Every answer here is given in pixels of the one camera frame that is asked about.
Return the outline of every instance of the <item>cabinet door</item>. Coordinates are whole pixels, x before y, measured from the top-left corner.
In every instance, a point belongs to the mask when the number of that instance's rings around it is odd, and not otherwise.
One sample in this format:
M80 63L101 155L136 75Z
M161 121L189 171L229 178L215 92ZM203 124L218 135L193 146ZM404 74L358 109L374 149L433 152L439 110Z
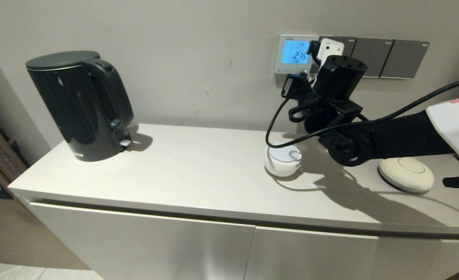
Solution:
M444 280L458 272L459 240L257 227L245 280Z
M254 226L31 203L106 280L243 280Z

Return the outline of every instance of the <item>thermostat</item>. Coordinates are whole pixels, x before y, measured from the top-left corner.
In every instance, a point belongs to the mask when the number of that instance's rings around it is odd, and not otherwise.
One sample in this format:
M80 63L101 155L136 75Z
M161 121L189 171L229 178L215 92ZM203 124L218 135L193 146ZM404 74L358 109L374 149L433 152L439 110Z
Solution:
M318 40L318 36L292 36L281 35L277 49L276 74L299 74L308 73L314 63L310 55L309 43Z

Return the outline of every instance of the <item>tiled floor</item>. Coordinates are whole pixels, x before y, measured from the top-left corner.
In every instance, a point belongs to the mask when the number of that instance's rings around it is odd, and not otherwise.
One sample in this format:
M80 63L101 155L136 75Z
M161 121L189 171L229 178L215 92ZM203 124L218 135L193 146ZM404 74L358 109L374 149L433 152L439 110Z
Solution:
M0 280L103 280L94 271L0 264Z

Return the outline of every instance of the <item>blue lcd screen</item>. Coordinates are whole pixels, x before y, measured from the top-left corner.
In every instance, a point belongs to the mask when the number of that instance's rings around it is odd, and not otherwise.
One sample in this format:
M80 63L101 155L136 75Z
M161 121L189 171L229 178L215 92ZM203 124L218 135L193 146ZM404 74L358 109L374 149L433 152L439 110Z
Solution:
M309 55L307 54L307 50L309 50L308 41L286 40L281 55L281 63L308 64Z

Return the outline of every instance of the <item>white round object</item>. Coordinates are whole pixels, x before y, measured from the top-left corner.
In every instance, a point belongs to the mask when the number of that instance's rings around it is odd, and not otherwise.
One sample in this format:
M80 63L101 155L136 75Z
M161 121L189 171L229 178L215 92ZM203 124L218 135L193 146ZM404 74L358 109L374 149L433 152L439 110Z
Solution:
M302 153L295 146L274 149L265 147L264 165L274 176L286 177L295 173L300 168Z
M378 170L388 183L410 193L424 193L435 182L430 168L412 157L384 159Z

